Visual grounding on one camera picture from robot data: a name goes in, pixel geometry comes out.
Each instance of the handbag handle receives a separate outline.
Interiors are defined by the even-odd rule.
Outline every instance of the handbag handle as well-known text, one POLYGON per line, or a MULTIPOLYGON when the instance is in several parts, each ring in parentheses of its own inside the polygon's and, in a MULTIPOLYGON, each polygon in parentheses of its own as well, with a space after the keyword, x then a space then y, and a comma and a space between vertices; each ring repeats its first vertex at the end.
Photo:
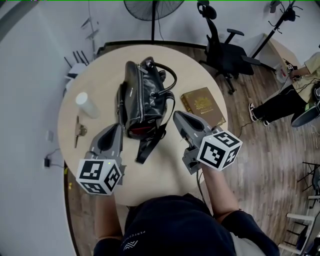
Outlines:
POLYGON ((150 94, 150 96, 153 96, 153 97, 155 97, 155 98, 158 98, 159 96, 164 95, 164 94, 166 94, 167 92, 171 91, 171 90, 173 89, 173 87, 175 87, 175 85, 176 85, 176 83, 177 83, 177 75, 176 75, 176 73, 175 73, 171 68, 169 68, 169 67, 167 67, 167 66, 165 66, 165 65, 162 65, 162 64, 156 63, 156 62, 153 62, 153 64, 154 64, 154 66, 156 66, 156 67, 158 67, 158 68, 161 68, 161 69, 164 69, 165 71, 168 71, 168 72, 173 76, 173 79, 174 79, 173 83, 172 83, 169 87, 165 88, 165 89, 162 90, 162 91, 152 92, 152 93, 150 94))

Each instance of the chair armrest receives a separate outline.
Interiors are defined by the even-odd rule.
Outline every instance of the chair armrest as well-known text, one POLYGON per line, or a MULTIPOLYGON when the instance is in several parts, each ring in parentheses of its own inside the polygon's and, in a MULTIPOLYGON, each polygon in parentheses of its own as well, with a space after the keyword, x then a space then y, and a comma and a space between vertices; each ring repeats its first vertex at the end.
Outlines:
POLYGON ((226 31, 228 31, 231 34, 237 34, 237 35, 240 35, 240 36, 244 36, 245 35, 241 31, 238 31, 238 30, 235 30, 235 29, 231 29, 231 28, 228 28, 226 31))
POLYGON ((250 58, 250 57, 247 57, 247 56, 244 56, 244 55, 242 55, 241 58, 242 58, 242 60, 244 62, 248 62, 248 63, 250 63, 252 65, 257 65, 257 66, 261 65, 260 60, 258 60, 258 59, 250 58))
POLYGON ((229 42, 235 36, 235 34, 240 35, 240 36, 244 36, 245 35, 241 31, 230 29, 230 28, 228 28, 226 31, 228 31, 230 33, 230 35, 228 36, 228 38, 224 42, 226 45, 229 44, 229 42))

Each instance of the brown book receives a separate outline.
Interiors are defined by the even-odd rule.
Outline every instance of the brown book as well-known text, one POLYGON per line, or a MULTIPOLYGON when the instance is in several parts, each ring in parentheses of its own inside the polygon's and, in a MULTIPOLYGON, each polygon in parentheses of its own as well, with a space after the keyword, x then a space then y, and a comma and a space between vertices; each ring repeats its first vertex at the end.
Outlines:
POLYGON ((182 94, 181 100, 189 113, 203 118, 211 127, 220 126, 226 122, 207 87, 186 92, 182 94))

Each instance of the handbag strap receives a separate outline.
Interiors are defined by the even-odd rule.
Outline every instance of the handbag strap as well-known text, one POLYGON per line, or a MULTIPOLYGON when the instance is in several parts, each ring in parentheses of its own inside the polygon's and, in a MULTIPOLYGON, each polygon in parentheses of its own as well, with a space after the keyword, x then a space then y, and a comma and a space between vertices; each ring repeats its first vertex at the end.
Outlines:
POLYGON ((161 95, 168 93, 169 91, 171 91, 173 89, 173 87, 175 87, 175 85, 177 83, 177 75, 171 68, 169 68, 165 65, 162 65, 162 64, 156 63, 156 62, 154 62, 153 64, 158 68, 161 68, 161 69, 164 69, 165 71, 168 71, 173 76, 173 79, 174 79, 173 83, 169 87, 165 88, 162 91, 152 93, 152 96, 157 98, 158 96, 161 96, 161 95))
POLYGON ((159 143, 159 141, 166 135, 166 127, 172 116, 172 113, 175 110, 175 105, 176 105, 175 96, 171 91, 168 91, 165 95, 165 100, 168 100, 168 99, 173 100, 172 111, 169 116, 169 119, 157 129, 157 131, 155 132, 154 136, 151 139, 140 140, 138 155, 135 160, 137 163, 143 164, 148 158, 148 156, 150 155, 150 153, 152 152, 152 150, 154 150, 156 145, 159 143))

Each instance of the fan grille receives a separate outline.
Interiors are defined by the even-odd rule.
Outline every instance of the fan grille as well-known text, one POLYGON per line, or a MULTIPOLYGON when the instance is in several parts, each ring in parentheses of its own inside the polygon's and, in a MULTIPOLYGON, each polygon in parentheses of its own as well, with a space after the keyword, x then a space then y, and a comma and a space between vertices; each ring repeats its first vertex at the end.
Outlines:
MULTIPOLYGON (((184 1, 155 1, 155 19, 161 19, 172 14, 184 1)), ((152 20, 153 1, 124 1, 128 12, 141 21, 152 20)))

